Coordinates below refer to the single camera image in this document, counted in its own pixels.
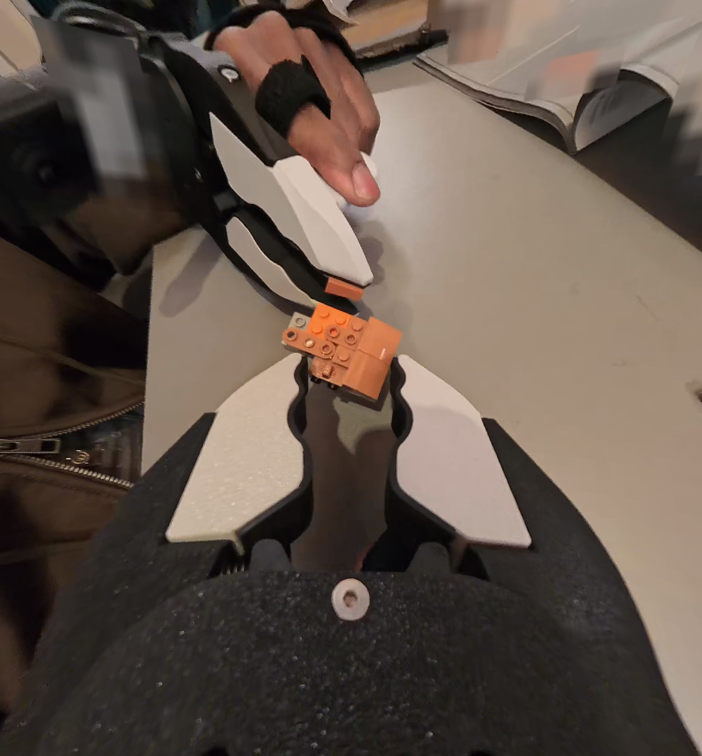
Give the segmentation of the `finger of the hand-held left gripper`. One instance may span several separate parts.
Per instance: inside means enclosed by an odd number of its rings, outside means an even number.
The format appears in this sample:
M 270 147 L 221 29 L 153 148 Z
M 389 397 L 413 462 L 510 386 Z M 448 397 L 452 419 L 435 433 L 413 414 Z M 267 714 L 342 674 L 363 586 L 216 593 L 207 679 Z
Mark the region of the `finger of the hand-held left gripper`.
M 268 166 L 213 113 L 215 152 L 234 193 L 264 211 L 320 272 L 365 288 L 373 274 L 332 190 L 300 155 Z
M 348 315 L 358 307 L 350 299 L 325 291 L 328 277 L 299 248 L 253 214 L 235 214 L 225 230 L 228 243 L 261 285 L 299 308 L 327 305 Z

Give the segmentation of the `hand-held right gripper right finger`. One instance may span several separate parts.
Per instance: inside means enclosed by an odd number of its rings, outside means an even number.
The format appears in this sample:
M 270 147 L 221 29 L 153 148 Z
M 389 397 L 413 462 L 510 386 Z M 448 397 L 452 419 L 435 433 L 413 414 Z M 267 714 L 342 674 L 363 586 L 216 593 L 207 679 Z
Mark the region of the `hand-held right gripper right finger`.
M 405 513 L 422 514 L 434 540 L 527 549 L 529 530 L 480 412 L 457 390 L 408 355 L 391 373 L 398 441 L 391 493 Z

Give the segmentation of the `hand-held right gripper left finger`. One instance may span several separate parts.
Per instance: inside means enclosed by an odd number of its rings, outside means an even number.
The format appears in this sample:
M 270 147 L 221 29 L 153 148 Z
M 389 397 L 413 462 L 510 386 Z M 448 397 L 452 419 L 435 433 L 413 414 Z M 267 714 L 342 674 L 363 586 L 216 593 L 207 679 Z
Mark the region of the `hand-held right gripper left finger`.
M 303 480 L 303 450 L 288 413 L 299 396 L 299 354 L 233 392 L 214 420 L 167 527 L 170 543 L 246 543 L 247 526 Z

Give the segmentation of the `small orange brown brick assembly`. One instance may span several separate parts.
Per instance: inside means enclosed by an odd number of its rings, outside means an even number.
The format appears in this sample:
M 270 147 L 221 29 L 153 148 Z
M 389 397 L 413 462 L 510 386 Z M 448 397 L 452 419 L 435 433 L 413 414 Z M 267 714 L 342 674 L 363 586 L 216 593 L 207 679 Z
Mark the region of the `small orange brown brick assembly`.
M 365 320 L 320 304 L 311 315 L 295 313 L 281 342 L 308 357 L 313 383 L 376 402 L 402 337 L 400 330 L 376 317 Z

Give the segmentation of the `grey instruction booklet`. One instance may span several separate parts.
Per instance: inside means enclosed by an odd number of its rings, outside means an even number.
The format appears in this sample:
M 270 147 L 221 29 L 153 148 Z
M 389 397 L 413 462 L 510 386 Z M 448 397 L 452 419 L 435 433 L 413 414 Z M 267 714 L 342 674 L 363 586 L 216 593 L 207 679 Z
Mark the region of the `grey instruction booklet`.
M 431 2 L 428 21 L 447 43 L 424 68 L 545 120 L 568 153 L 666 103 L 672 160 L 702 175 L 702 2 Z

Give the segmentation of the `grey desk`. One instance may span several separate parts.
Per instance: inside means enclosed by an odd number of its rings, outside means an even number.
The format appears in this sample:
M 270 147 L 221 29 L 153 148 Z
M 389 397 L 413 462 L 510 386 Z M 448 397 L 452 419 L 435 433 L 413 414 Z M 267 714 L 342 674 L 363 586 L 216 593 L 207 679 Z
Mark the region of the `grey desk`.
M 702 753 L 702 253 L 555 146 L 411 63 L 368 75 L 382 197 L 358 227 L 371 313 L 543 469 L 616 562 Z M 293 308 L 202 232 L 154 251 L 150 467 L 286 355 Z M 308 402 L 320 496 L 302 571 L 384 527 L 380 410 Z

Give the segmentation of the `person's left hand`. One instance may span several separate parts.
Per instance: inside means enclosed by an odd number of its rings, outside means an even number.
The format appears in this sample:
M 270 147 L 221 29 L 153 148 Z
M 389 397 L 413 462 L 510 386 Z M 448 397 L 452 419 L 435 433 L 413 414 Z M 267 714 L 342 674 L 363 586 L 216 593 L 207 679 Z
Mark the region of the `person's left hand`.
M 339 35 L 317 30 L 271 9 L 224 26 L 210 41 L 232 58 L 260 114 L 318 175 L 348 203 L 371 206 L 381 192 L 364 155 L 380 115 Z

